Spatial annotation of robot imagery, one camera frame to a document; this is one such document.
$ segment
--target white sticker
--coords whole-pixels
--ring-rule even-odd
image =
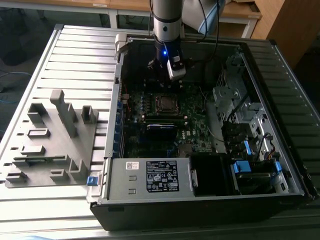
[[[139,162],[138,161],[127,161],[125,165],[126,170],[138,170]]]
[[[107,5],[106,4],[97,4],[97,3],[93,3],[92,4],[94,7],[102,7],[102,8],[106,8]]]

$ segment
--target wooden table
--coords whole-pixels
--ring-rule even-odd
[[[110,0],[0,0],[0,7],[108,14]]]
[[[108,14],[113,29],[119,27],[119,15],[150,15],[149,0],[0,0],[0,7]],[[241,36],[250,38],[261,17],[247,3],[231,2],[224,7],[220,22],[245,25]]]
[[[115,29],[119,26],[119,15],[150,16],[149,0],[110,0],[109,8],[111,28]],[[241,37],[250,38],[261,17],[249,4],[231,2],[224,7],[220,22],[245,25]]]

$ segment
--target motherboard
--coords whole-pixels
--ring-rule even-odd
[[[212,91],[193,83],[162,92],[143,85],[122,89],[126,158],[188,157],[214,150],[205,108],[213,100]]]

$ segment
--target cable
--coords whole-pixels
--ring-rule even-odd
[[[238,105],[232,110],[232,112],[229,114],[229,116],[227,117],[226,121],[229,122],[229,119],[231,118],[231,116],[238,111],[238,109],[242,106],[242,104],[244,104],[245,100],[247,99],[247,97],[249,97],[249,93],[247,92],[243,98],[240,100],[240,102],[238,103]]]
[[[217,21],[216,21],[216,39],[215,39],[215,46],[214,46],[214,50],[212,52],[212,54],[207,58],[207,59],[202,59],[202,60],[197,60],[197,61],[194,61],[195,64],[197,63],[209,63],[211,62],[211,60],[215,57],[216,55],[216,52],[217,52],[217,48],[218,48],[218,40],[219,40],[219,20],[220,20],[220,17],[219,17],[219,0],[216,0],[216,11],[217,11]]]
[[[3,101],[3,100],[0,100],[0,103],[3,103],[3,104],[16,104],[17,102],[16,101]]]
[[[268,153],[268,155],[266,156],[266,158],[264,160],[268,160],[269,157],[271,157],[271,155],[276,151],[276,147],[275,145],[272,143],[272,141],[269,141],[270,145],[272,146],[271,151]]]
[[[222,143],[225,143],[225,141],[217,138],[217,137],[210,131],[210,128],[209,128],[208,126],[207,126],[207,129],[208,129],[209,133],[211,134],[211,136],[212,136],[215,140],[218,140],[218,141],[220,141],[220,142],[222,142]]]
[[[205,105],[206,105],[206,100],[207,100],[207,96],[208,96],[208,92],[206,93],[205,97],[204,97],[204,101],[203,101],[203,110],[205,110]]]
[[[258,161],[259,159],[259,156],[260,156],[260,151],[261,151],[261,148],[262,148],[262,145],[264,143],[264,139],[268,136],[268,135],[271,135],[270,132],[266,132],[263,136],[262,136],[262,139],[261,139],[261,142],[259,144],[259,148],[258,148],[258,151],[257,151],[257,154],[256,154],[256,161]]]
[[[202,2],[201,0],[198,0],[199,1],[199,4],[201,6],[201,10],[202,10],[202,13],[203,13],[203,19],[204,19],[204,24],[205,24],[205,34],[204,34],[204,37],[197,41],[198,43],[202,42],[203,40],[206,39],[207,37],[207,33],[208,33],[208,23],[207,23],[207,17],[206,17],[206,13],[205,13],[205,9],[204,9],[204,6],[202,5]]]
[[[212,55],[209,57],[209,59],[206,61],[207,63],[210,62],[214,56],[216,55],[216,51],[218,48],[218,40],[219,40],[219,0],[216,0],[216,17],[217,17],[217,21],[216,21],[216,39],[215,39],[215,47],[213,50]]]
[[[149,24],[148,24],[148,35],[150,36],[151,17],[154,16],[153,5],[151,4],[151,0],[149,0],[149,7],[150,7],[150,16],[149,16]]]
[[[142,22],[145,20],[145,17],[143,16],[142,17],[142,20],[141,20],[141,22],[140,22],[140,25],[142,24]]]
[[[151,24],[151,12],[149,16],[149,23],[148,23],[148,35],[150,36],[150,24]]]
[[[22,75],[28,75],[30,77],[32,77],[32,75],[28,72],[24,72],[24,71],[12,71],[12,72],[7,72],[5,74],[2,74],[0,75],[0,78],[4,77],[4,76],[7,76],[7,75],[10,75],[10,74],[22,74]]]
[[[151,0],[149,0],[149,7],[150,7],[152,16],[154,16],[153,5],[151,4]]]

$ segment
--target warning label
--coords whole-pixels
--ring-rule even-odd
[[[146,190],[149,193],[179,191],[177,161],[147,161]]]

